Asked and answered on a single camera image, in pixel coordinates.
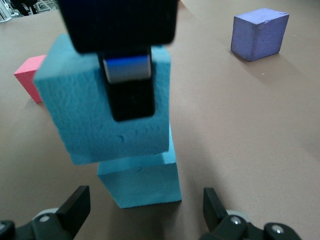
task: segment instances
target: brown table surface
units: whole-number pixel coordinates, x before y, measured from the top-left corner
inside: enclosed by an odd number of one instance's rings
[[[97,164],[73,165],[43,103],[13,73],[64,33],[58,11],[0,23],[0,219],[27,223],[89,185],[78,240],[196,240],[207,231],[204,187],[262,228],[320,239],[320,2],[184,0],[172,57],[170,121],[182,202],[117,207]],[[246,62],[230,52],[233,17],[290,13],[279,54]]]

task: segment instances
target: purple foam block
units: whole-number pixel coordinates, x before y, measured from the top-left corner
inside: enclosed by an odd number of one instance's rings
[[[280,51],[289,14],[261,8],[234,17],[231,51],[254,61]]]

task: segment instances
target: foam block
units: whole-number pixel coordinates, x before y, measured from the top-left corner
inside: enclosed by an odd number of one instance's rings
[[[261,8],[234,17],[231,51],[254,61],[280,51],[289,14]]]
[[[100,162],[97,175],[120,208],[182,199],[171,131],[168,152]]]
[[[163,47],[151,53],[154,115],[116,122],[96,54],[77,53],[66,34],[53,44],[34,83],[74,164],[168,151],[171,59]]]
[[[36,71],[40,68],[46,56],[47,55],[41,55],[28,58],[14,73],[16,79],[18,79],[36,103],[41,103],[42,100],[33,83],[33,79]]]

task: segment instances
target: pink foam block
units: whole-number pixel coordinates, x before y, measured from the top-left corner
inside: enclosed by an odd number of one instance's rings
[[[36,103],[41,103],[42,99],[33,83],[33,79],[36,71],[40,68],[46,56],[47,55],[30,57],[14,73],[16,79],[18,79],[18,81],[22,84],[22,86]]]

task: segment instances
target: black clamp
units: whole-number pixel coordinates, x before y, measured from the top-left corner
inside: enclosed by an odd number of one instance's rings
[[[58,0],[58,4],[74,48],[81,54],[98,54],[113,118],[152,116],[150,49],[173,41],[178,1]]]
[[[89,186],[80,186],[56,211],[37,216],[15,228],[10,220],[0,220],[0,240],[72,240],[90,213]]]
[[[213,188],[204,189],[203,215],[209,233],[199,240],[301,240],[287,225],[270,222],[261,230],[241,216],[229,215]]]

